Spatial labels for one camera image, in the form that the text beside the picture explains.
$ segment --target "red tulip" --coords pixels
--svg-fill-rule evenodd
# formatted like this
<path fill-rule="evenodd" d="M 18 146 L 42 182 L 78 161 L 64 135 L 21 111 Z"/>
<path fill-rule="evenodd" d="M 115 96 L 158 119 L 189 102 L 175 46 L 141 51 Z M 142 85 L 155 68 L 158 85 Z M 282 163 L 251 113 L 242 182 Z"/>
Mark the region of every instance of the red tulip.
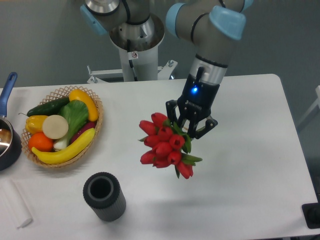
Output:
<path fill-rule="evenodd" d="M 158 135 L 152 135 L 152 136 L 147 136 L 143 142 L 144 142 L 144 145 L 153 148 L 155 145 L 157 145 L 160 142 L 160 140 Z"/>
<path fill-rule="evenodd" d="M 181 173 L 181 175 L 185 179 L 188 179 L 191 176 L 190 168 L 188 167 L 188 165 L 184 164 L 182 161 L 180 161 L 176 167 L 178 168 L 178 171 Z"/>
<path fill-rule="evenodd" d="M 152 152 L 155 153 L 157 158 L 167 157 L 172 150 L 172 147 L 166 141 L 161 141 L 152 148 Z"/>
<path fill-rule="evenodd" d="M 151 119 L 156 127 L 161 128 L 168 117 L 160 112 L 156 112 L 151 115 Z"/>
<path fill-rule="evenodd" d="M 157 169 L 166 168 L 170 165 L 170 163 L 167 161 L 166 157 L 160 157 L 156 158 L 156 160 L 153 162 L 153 166 Z"/>
<path fill-rule="evenodd" d="M 162 126 L 158 131 L 159 139 L 163 142 L 168 142 L 173 134 L 174 132 L 168 126 Z"/>
<path fill-rule="evenodd" d="M 181 158 L 182 158 L 182 154 L 180 151 L 172 151 L 169 153 L 167 160 L 168 160 L 168 163 L 177 165 L 180 162 Z"/>
<path fill-rule="evenodd" d="M 139 127 L 143 131 L 145 131 L 145 133 L 148 134 L 149 136 L 157 135 L 156 126 L 150 121 L 146 121 L 146 120 L 140 121 Z"/>
<path fill-rule="evenodd" d="M 156 159 L 156 154 L 152 151 L 147 151 L 141 156 L 140 162 L 142 164 L 153 164 Z"/>
<path fill-rule="evenodd" d="M 185 139 L 183 136 L 178 134 L 173 134 L 170 137 L 169 144 L 174 150 L 179 150 L 185 144 Z"/>
<path fill-rule="evenodd" d="M 194 170 L 192 169 L 193 166 L 190 164 L 187 164 L 186 166 L 189 168 L 190 177 L 192 177 L 194 175 Z"/>

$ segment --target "cucumber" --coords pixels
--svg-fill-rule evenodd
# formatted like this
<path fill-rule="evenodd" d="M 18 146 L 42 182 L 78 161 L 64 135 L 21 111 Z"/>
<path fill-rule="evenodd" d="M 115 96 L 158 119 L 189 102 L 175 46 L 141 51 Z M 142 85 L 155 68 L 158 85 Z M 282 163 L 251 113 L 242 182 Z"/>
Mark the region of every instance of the cucumber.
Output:
<path fill-rule="evenodd" d="M 46 116 L 56 115 L 58 114 L 60 109 L 63 106 L 67 105 L 68 103 L 69 103 L 69 97 L 59 98 L 30 109 L 26 113 L 26 115 L 28 117 L 31 117 L 34 115 L 46 115 Z"/>

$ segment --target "blue pan handle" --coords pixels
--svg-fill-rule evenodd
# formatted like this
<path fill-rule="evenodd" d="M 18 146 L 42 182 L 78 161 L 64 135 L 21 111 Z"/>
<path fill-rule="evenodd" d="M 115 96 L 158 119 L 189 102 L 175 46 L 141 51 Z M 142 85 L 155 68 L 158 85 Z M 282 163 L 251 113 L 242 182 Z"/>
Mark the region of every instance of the blue pan handle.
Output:
<path fill-rule="evenodd" d="M 0 116 L 4 116 L 4 117 L 7 116 L 8 99 L 12 89 L 14 88 L 17 77 L 18 77 L 18 74 L 16 72 L 11 72 L 3 87 L 2 93 L 0 95 Z"/>

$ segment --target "yellow bell pepper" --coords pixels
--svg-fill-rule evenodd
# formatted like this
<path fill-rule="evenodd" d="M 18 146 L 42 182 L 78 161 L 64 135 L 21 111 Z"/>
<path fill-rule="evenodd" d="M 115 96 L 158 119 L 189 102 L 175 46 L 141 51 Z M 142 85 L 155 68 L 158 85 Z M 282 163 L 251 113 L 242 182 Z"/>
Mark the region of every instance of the yellow bell pepper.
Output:
<path fill-rule="evenodd" d="M 30 116 L 25 121 L 25 129 L 33 134 L 42 132 L 42 124 L 48 116 L 46 115 L 34 115 Z"/>
<path fill-rule="evenodd" d="M 84 102 L 86 107 L 88 108 L 89 116 L 88 119 L 90 122 L 95 122 L 98 120 L 98 109 L 96 107 L 96 104 L 92 100 L 92 98 L 84 91 L 80 89 L 72 90 L 69 94 L 69 100 L 70 102 L 73 100 L 79 100 L 81 102 Z"/>
<path fill-rule="evenodd" d="M 77 156 L 94 139 L 96 130 L 90 128 L 82 133 L 73 143 L 56 152 L 39 151 L 35 147 L 31 151 L 45 164 L 62 164 Z"/>

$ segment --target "saucepan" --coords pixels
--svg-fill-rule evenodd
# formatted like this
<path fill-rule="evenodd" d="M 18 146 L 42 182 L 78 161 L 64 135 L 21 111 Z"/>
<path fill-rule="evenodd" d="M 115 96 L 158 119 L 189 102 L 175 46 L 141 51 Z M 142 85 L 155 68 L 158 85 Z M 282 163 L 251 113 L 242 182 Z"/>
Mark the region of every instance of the saucepan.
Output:
<path fill-rule="evenodd" d="M 6 119 L 8 99 L 17 77 L 16 72 L 9 74 L 0 95 L 0 171 L 10 167 L 19 158 L 22 150 L 19 135 Z"/>

